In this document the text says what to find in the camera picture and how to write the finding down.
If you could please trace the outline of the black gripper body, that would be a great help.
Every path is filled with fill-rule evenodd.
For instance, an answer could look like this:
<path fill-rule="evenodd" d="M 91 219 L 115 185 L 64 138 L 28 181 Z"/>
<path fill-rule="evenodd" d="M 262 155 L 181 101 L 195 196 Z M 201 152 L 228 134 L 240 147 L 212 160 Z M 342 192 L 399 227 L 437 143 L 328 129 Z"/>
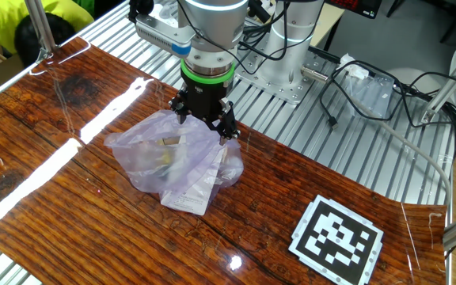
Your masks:
<path fill-rule="evenodd" d="M 233 79 L 219 83 L 201 83 L 182 74 L 185 91 L 180 95 L 183 105 L 192 111 L 197 119 L 215 121 L 222 112 L 221 100 L 233 89 Z"/>

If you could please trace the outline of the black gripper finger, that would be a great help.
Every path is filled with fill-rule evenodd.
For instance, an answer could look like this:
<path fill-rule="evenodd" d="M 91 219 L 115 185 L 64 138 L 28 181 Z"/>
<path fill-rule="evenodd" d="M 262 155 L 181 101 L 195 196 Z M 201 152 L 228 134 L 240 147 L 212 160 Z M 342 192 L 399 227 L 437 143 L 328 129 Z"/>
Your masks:
<path fill-rule="evenodd" d="M 191 109 L 188 107 L 188 91 L 186 89 L 179 89 L 176 96 L 169 102 L 170 109 L 176 113 L 179 124 L 183 124 L 187 116 L 192 114 Z"/>
<path fill-rule="evenodd" d="M 216 131 L 219 136 L 219 145 L 224 146 L 229 140 L 237 139 L 241 132 L 238 130 L 237 121 L 235 120 L 233 102 L 223 98 L 219 101 L 221 111 L 216 118 L 208 116 L 206 125 L 211 131 Z"/>

